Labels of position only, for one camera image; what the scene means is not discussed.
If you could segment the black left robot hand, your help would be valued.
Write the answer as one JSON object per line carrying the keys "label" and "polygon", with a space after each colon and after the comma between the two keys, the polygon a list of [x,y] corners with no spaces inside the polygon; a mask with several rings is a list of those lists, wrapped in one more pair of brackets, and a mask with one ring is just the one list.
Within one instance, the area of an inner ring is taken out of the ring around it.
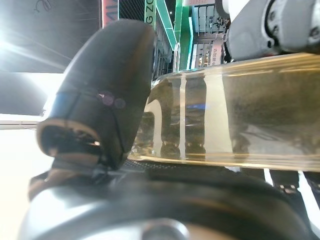
{"label": "black left robot hand", "polygon": [[95,33],[36,130],[20,240],[317,240],[320,58],[289,54],[152,81],[155,34]]}

